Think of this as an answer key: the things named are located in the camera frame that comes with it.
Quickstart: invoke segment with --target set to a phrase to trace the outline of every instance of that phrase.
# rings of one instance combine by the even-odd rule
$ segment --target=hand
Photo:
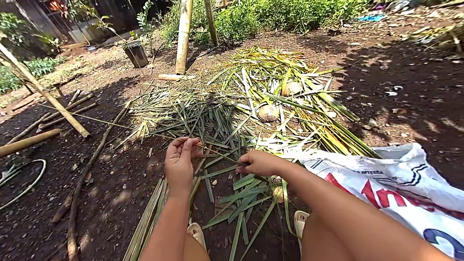
[[[250,166],[238,166],[235,171],[238,173],[253,173],[260,176],[280,176],[282,170],[285,170],[291,162],[279,158],[260,150],[253,150],[240,157],[238,160],[242,163],[249,163]]]
[[[193,166],[191,159],[203,154],[200,138],[181,137],[172,141],[166,151],[164,168],[170,195],[189,195],[192,190]]]

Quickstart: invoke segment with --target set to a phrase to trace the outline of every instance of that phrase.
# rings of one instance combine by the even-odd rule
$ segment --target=soil
[[[260,33],[255,38],[236,47],[276,47],[301,51],[308,63],[321,68],[334,68],[359,63],[334,73],[332,90],[344,90],[337,98],[356,113],[360,122],[342,119],[358,137],[368,145],[420,143],[428,154],[429,163],[455,187],[464,189],[464,113],[463,106],[463,57],[453,50],[425,49],[410,41],[401,41],[403,34],[424,26],[446,26],[453,23],[450,17],[464,12],[464,7],[438,9],[440,17],[427,17],[434,10],[416,8],[413,15],[389,15],[382,22],[353,23],[337,30],[318,30],[307,35],[283,32]],[[218,70],[219,60],[234,50],[225,46],[201,58],[194,59],[207,46],[191,46],[188,73],[208,80]],[[52,93],[66,104],[76,89],[81,97],[94,93],[99,105],[85,113],[89,117],[111,121],[119,113],[121,105],[137,96],[141,83],[155,78],[158,73],[173,73],[176,48],[158,53],[150,68],[134,69],[119,47],[100,48],[95,53],[73,49],[66,54],[68,62],[41,81],[58,87]],[[166,83],[154,79],[156,85],[175,88],[182,83]],[[386,91],[398,95],[388,96]],[[26,90],[18,90],[16,97],[25,97]],[[36,121],[48,108],[32,103],[19,110],[10,103],[0,117],[0,144]],[[377,127],[367,126],[374,119]],[[0,159],[0,170],[6,170],[11,162],[27,162],[45,159],[46,171],[31,192],[18,202],[1,211],[0,253],[2,260],[66,260],[67,215],[57,224],[50,219],[64,201],[75,181],[100,142],[107,125],[77,117],[92,134],[86,140],[67,123],[55,128],[64,131],[42,144]],[[128,119],[121,124],[130,125]],[[150,139],[140,144],[128,140],[115,149],[130,132],[115,127],[109,136],[112,141],[102,151],[91,169],[91,177],[79,199],[77,230],[80,240],[80,258],[83,261],[120,260],[129,245],[135,227],[148,203],[153,187],[163,177],[161,139]],[[148,157],[153,148],[155,153]],[[213,170],[226,167],[219,162]],[[0,204],[5,204],[24,190],[37,176],[39,164],[33,164],[0,189]],[[218,176],[213,187],[215,196],[232,193],[229,173]],[[309,210],[297,195],[291,193],[290,213],[296,209]],[[193,222],[206,224],[214,215],[214,204],[209,202],[205,185],[200,185],[194,201]],[[254,233],[269,205],[256,208],[247,228]],[[212,260],[227,260],[230,253],[235,222],[220,223],[206,229],[205,240]],[[240,240],[237,254],[245,246]],[[296,238],[274,210],[268,222],[249,250],[245,260],[299,260]]]

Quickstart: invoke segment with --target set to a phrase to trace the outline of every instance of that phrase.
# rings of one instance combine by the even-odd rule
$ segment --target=metal bucket
[[[142,44],[140,41],[135,40],[127,43],[127,47],[123,45],[124,51],[126,52],[127,57],[134,65],[135,68],[144,67],[148,64],[147,56],[143,50]]]

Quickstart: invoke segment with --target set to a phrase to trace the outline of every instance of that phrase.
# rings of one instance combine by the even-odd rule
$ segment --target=sandal
[[[187,228],[187,233],[189,233],[200,245],[202,245],[206,249],[206,243],[205,243],[205,236],[203,235],[203,230],[201,230],[201,226],[198,223],[192,223],[190,226]]]
[[[306,219],[309,217],[309,214],[301,210],[297,210],[293,215],[293,224],[295,225],[296,237],[298,238],[298,245],[300,246],[301,254],[301,238],[303,238],[303,229]]]

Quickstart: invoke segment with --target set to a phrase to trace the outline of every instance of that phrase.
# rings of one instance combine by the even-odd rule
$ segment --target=garden hose
[[[42,177],[42,175],[44,174],[45,172],[45,168],[47,167],[47,162],[44,160],[44,159],[36,159],[36,160],[33,160],[29,163],[25,163],[21,166],[19,166],[17,169],[14,170],[14,173],[12,173],[6,180],[4,180],[1,185],[5,184],[5,182],[7,182],[8,180],[12,179],[14,176],[16,176],[20,169],[22,169],[23,167],[33,163],[33,162],[38,162],[40,161],[43,166],[42,166],[42,169],[40,170],[40,173],[39,175],[37,176],[37,178],[35,179],[35,181],[29,185],[29,187],[27,187],[23,192],[21,192],[21,194],[19,194],[16,198],[12,199],[10,202],[6,203],[5,205],[1,206],[0,207],[0,211],[2,211],[4,208],[8,207],[9,205],[11,205],[12,203],[16,202],[19,198],[21,198],[22,196],[24,196],[24,194],[26,194],[28,191],[30,191],[32,189],[32,187],[37,184],[37,182],[39,182],[40,178]]]

